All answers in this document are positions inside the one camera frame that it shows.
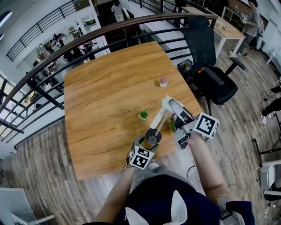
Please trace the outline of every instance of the gray pants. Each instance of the gray pants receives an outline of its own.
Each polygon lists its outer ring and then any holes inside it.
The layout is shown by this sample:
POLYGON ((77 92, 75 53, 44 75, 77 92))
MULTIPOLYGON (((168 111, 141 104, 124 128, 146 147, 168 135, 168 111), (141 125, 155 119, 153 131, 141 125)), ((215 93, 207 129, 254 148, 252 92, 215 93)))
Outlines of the gray pants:
POLYGON ((237 53, 242 53, 244 48, 247 47, 250 42, 255 38, 255 36, 249 35, 247 33, 244 33, 244 35, 246 36, 246 38, 243 40, 242 44, 238 48, 237 53))
POLYGON ((162 174, 169 175, 171 177, 177 178, 179 180, 182 180, 186 183, 188 183, 191 187, 193 187, 192 183, 188 181, 186 178, 180 176, 179 174, 171 171, 168 169, 166 165, 161 165, 153 170, 151 170, 148 166, 145 168, 145 170, 139 170, 137 173, 135 173, 135 176, 133 178, 132 186, 130 193, 143 181, 145 181, 148 178, 152 178, 155 176, 159 176, 162 174))

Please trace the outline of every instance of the navy blue shirt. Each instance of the navy blue shirt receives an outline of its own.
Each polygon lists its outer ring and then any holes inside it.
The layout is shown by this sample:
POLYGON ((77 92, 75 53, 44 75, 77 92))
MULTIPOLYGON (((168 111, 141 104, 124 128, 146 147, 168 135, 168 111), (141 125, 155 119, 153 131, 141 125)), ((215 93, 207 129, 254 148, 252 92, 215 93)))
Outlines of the navy blue shirt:
MULTIPOLYGON (((171 222, 171 203, 177 190, 187 207, 187 221, 184 224, 220 224, 220 209, 206 196, 195 191, 188 183, 168 175, 149 178, 139 184, 128 196, 126 207, 135 210, 150 225, 163 225, 171 222)), ((226 203, 229 212, 241 214, 245 225, 254 225, 252 203, 234 201, 226 203)), ((125 208, 115 218, 114 224, 129 225, 125 208)), ((104 222, 88 225, 109 225, 104 222)))

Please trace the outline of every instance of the person in gray shirt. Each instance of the person in gray shirt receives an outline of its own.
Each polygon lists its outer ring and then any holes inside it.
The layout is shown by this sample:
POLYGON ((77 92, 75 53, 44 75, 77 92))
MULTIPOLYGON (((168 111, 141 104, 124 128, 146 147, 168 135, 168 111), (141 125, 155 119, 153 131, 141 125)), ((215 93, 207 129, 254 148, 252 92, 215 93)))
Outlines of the person in gray shirt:
POLYGON ((245 22, 244 35, 246 38, 243 40, 239 49, 237 50, 237 55, 241 55, 244 48, 250 44, 250 42, 257 36, 258 29, 260 27, 260 14, 258 9, 258 3, 256 0, 249 0, 249 5, 251 6, 250 13, 248 15, 248 20, 245 22))

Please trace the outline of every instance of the gray wood plank floor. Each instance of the gray wood plank floor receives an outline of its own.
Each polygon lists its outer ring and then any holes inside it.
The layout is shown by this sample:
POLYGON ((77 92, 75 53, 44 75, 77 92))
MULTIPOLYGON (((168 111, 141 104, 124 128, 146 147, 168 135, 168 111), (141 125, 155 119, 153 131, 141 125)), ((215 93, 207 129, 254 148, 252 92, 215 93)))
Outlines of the gray wood plank floor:
MULTIPOLYGON (((216 66, 223 71, 231 65, 227 50, 234 43, 226 41, 217 59, 216 66)), ((230 77, 238 85, 236 95, 224 105, 212 105, 213 116, 220 120, 220 127, 208 146, 223 171, 227 186, 241 200, 252 201, 258 223, 267 202, 256 182, 258 161, 252 138, 257 138, 261 151, 265 151, 273 146, 280 133, 275 118, 267 120, 267 125, 263 126, 259 116, 259 111, 272 101, 264 102, 261 92, 272 95, 269 88, 277 83, 277 74, 260 52, 250 51, 247 57, 240 59, 247 71, 235 69, 230 77)), ((207 109, 205 98, 200 98, 199 103, 207 109)), ((274 153, 264 159, 281 159, 281 156, 274 153)), ((193 165, 189 149, 178 150, 155 161, 184 177, 193 165)), ((48 224, 60 225, 90 222, 121 175, 116 172, 78 181, 69 154, 64 120, 21 143, 15 156, 0 162, 0 169, 5 174, 5 179, 0 180, 2 183, 24 188, 37 218, 54 214, 55 219, 48 224)), ((198 191, 203 192, 196 168, 190 171, 188 178, 198 191)), ((260 224, 271 224, 278 212, 279 207, 271 208, 269 218, 260 224)))

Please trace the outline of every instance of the gray shorts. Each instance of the gray shorts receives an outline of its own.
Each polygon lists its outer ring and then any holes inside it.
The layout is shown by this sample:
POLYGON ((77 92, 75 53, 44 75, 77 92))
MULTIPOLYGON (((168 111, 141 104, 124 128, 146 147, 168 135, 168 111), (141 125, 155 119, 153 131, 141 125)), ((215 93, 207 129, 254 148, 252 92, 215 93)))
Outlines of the gray shorts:
POLYGON ((177 174, 176 172, 173 172, 171 170, 168 169, 168 167, 166 165, 161 165, 153 170, 151 170, 148 166, 144 169, 144 170, 139 170, 137 173, 135 173, 135 176, 133 178, 133 182, 131 185, 131 190, 130 193, 143 181, 145 181, 148 178, 152 178, 155 176, 159 176, 159 175, 169 175, 171 177, 177 178, 179 180, 182 180, 186 183, 188 183, 191 187, 194 188, 194 186, 192 185, 192 183, 190 181, 188 181, 186 178, 180 176, 179 174, 177 174))

